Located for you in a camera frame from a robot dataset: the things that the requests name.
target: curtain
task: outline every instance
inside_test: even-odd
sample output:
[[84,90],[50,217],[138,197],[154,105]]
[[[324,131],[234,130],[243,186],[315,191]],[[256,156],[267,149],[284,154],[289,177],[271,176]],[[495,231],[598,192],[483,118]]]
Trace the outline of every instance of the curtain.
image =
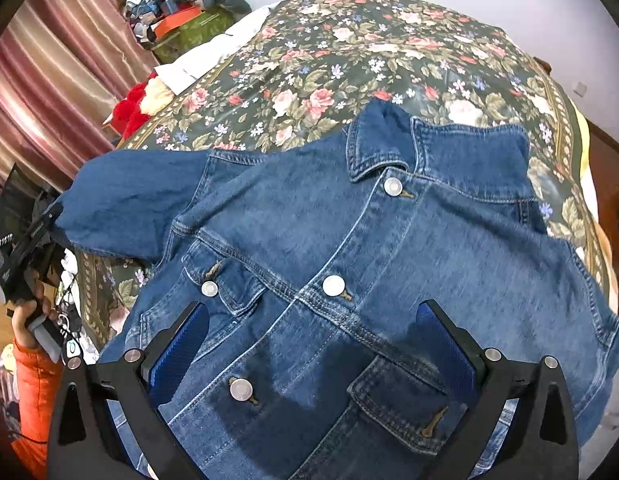
[[0,186],[17,162],[59,189],[112,149],[102,123],[157,64],[120,0],[26,0],[0,38]]

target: denim fabric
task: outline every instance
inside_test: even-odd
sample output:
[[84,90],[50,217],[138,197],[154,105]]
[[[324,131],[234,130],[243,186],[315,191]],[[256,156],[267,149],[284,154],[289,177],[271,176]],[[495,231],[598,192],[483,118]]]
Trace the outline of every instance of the denim fabric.
[[[102,359],[144,348],[192,300],[208,307],[210,332],[160,412],[210,479],[413,479],[464,412],[414,327],[429,298],[483,348],[555,356],[581,445],[601,418],[619,317],[574,248],[546,235],[527,166],[518,126],[432,126],[373,100],[341,134],[285,153],[101,156],[56,225],[85,250],[155,267]],[[330,297],[334,274],[345,291]],[[254,402],[232,398],[231,378],[251,382]]]

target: blue gripper pad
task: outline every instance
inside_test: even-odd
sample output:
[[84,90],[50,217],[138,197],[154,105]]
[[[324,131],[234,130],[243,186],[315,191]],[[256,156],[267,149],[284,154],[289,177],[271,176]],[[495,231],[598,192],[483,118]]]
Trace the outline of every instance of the blue gripper pad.
[[148,396],[152,406],[158,407],[172,400],[209,328],[207,307],[200,303],[174,335],[150,372]]
[[471,406],[478,395],[476,370],[427,303],[418,306],[416,327],[422,349],[438,368],[452,396]]

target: orange sleeve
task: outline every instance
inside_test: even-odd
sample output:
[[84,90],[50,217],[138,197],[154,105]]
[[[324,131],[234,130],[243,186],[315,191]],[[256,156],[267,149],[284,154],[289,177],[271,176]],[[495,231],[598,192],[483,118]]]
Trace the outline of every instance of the orange sleeve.
[[[62,365],[53,363],[42,348],[30,350],[14,341],[16,382],[18,384],[21,433],[46,442],[59,389]],[[12,447],[25,466],[38,480],[46,478],[47,444],[36,444],[20,438]]]

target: person's arm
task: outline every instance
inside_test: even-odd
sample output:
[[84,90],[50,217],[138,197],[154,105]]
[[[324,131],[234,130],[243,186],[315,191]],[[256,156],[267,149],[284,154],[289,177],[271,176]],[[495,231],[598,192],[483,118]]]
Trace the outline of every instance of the person's arm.
[[[43,297],[43,284],[36,283],[35,295],[43,300],[43,311],[50,315],[50,301]],[[29,301],[14,309],[14,358],[18,384],[22,437],[12,444],[21,462],[37,479],[46,478],[47,438],[50,432],[56,391],[62,375],[62,365],[51,361],[32,333],[25,328],[27,317],[36,303]]]

